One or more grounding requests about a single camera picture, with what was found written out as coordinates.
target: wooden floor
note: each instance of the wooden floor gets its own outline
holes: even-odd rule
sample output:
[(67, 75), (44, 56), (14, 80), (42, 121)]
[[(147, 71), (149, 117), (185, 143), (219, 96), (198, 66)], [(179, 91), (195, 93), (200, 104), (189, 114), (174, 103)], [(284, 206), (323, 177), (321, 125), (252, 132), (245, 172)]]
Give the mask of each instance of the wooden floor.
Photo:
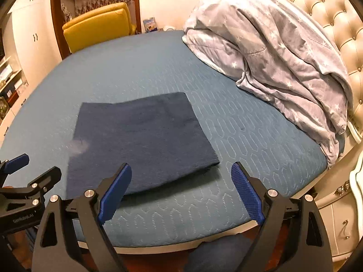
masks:
[[(252, 228), (244, 235), (250, 239), (254, 239), (257, 235), (258, 228)], [(286, 240), (288, 233), (288, 226), (283, 225), (278, 242), (275, 246), (275, 250), (269, 261), (266, 270), (276, 267), (280, 256), (282, 254), (282, 248)], [(14, 255), (28, 269), (31, 267), (32, 254), (28, 248), (28, 242), (25, 238), (25, 232), (18, 232), (13, 235), (13, 241), (16, 242), (13, 250)], [(180, 251), (175, 253), (162, 253), (156, 255), (120, 255), (125, 266), (129, 272), (182, 272), (183, 267), (187, 262), (189, 251)], [(89, 253), (83, 255), (86, 266), (93, 270), (97, 270), (92, 257)]]

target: tufted headboard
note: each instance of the tufted headboard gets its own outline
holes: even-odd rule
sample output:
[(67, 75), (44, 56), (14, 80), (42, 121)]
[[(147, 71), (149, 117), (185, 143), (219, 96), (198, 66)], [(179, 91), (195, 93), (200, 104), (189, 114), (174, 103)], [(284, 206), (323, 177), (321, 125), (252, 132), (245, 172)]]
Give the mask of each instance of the tufted headboard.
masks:
[(309, 13), (339, 48), (353, 88), (348, 127), (359, 143), (363, 131), (363, 22), (349, 0), (290, 0)]

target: dark blue cloth on floor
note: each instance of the dark blue cloth on floor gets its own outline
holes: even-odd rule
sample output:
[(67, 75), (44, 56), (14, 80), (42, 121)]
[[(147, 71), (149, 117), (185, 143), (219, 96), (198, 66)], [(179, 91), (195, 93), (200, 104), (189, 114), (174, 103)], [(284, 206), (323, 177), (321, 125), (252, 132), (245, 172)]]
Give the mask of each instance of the dark blue cloth on floor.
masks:
[(203, 242), (189, 254), (184, 272), (235, 272), (251, 244), (242, 233)]
[(123, 103), (82, 103), (70, 158), (67, 198), (96, 188), (123, 162), (126, 194), (148, 190), (219, 162), (185, 93)]

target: silver bolt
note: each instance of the silver bolt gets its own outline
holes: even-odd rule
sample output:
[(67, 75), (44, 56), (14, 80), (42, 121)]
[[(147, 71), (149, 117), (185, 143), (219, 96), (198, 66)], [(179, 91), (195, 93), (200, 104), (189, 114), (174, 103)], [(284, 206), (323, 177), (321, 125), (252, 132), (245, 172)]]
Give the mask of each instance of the silver bolt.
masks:
[(93, 195), (94, 195), (94, 191), (93, 191), (92, 189), (87, 190), (87, 191), (85, 192), (85, 196), (86, 196), (86, 197), (92, 197)]
[(50, 197), (50, 201), (51, 202), (56, 202), (58, 200), (58, 196), (57, 195), (52, 195), (51, 197)]
[(276, 197), (278, 193), (275, 189), (270, 189), (269, 191), (267, 191), (267, 194), (271, 197)]
[(305, 195), (305, 199), (307, 200), (307, 201), (313, 201), (314, 199), (313, 199), (313, 197), (310, 195), (310, 194), (306, 194)]

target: blanket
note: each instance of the blanket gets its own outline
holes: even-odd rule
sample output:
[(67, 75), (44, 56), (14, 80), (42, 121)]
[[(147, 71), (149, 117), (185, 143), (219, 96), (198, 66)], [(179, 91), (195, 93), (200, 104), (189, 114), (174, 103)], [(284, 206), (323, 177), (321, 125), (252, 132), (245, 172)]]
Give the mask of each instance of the blanket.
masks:
[(201, 0), (184, 43), (210, 67), (279, 109), (331, 167), (353, 93), (336, 45), (289, 0)]
[(126, 194), (175, 181), (219, 163), (185, 93), (123, 103), (82, 103), (68, 146), (68, 198), (96, 188), (123, 162)]

